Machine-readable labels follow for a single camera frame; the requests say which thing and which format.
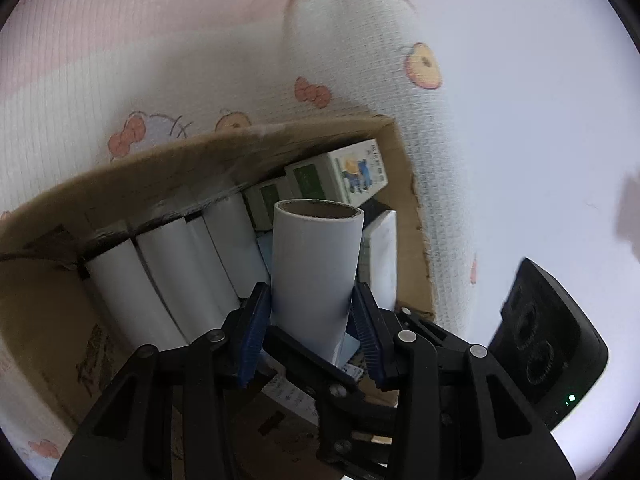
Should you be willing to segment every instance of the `white background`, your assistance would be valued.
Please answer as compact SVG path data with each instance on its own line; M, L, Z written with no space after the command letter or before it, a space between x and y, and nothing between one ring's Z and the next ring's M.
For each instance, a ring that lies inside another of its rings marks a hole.
M468 149L478 242L469 341L523 256L609 347L554 436L587 478L640 400L640 56L607 0L413 0Z

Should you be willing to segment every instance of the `green label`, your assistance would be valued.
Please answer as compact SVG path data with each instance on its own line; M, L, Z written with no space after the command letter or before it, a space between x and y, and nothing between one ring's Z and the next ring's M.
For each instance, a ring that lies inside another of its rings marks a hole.
M276 202L280 201L280 195L278 194L278 187L275 184L270 184L260 188L262 200L264 206L267 208L267 214L269 215L269 222L273 225L273 208Z
M315 164L308 164L307 166L296 168L293 170L293 175L296 177L296 181L300 187L302 198L326 200Z

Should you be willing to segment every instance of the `textured cloth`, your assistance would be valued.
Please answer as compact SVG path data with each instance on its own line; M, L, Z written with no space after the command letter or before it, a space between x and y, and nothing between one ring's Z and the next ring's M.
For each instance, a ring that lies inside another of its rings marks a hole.
M464 334L475 269L465 166L446 78L407 0L252 0L244 10L220 0L212 10L213 0L75 0L68 23L64 1L24 0L0 33L0 210L164 142L385 114L414 166L436 321ZM0 399L15 384L0 376ZM21 425L29 405L11 398L11 409L0 400L0 426L48 478L70 430L46 410Z

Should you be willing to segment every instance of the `white cylinder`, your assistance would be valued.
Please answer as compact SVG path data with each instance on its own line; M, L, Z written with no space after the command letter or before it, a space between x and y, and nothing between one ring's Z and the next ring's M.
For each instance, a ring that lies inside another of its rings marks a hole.
M337 364L358 266L364 213L324 200L275 205L271 289L275 322Z
M220 312L226 318L229 312L240 308L238 296L229 281L229 277L226 275L225 267L220 261L220 256L218 256L202 216L189 220L187 227L191 232L191 237L193 237L196 253L200 260L200 267L207 279L211 293L216 298Z
M225 320L184 218L136 237L164 304L191 343Z
M211 204L202 217L240 298L248 298L256 283L269 283L269 273L240 194Z
M86 268L108 313L134 348L152 344L162 351L186 345L131 240L96 256Z

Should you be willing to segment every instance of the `small white box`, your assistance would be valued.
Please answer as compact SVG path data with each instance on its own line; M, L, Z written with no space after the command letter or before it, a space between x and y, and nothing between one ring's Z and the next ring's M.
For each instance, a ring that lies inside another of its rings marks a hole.
M386 186L375 139L296 162L285 168L296 197L359 206Z
M396 212L385 211L362 232L358 277L367 283L380 308L393 310L398 293Z
M251 186L244 192L256 231L273 229L273 206L280 200L293 198L286 176Z

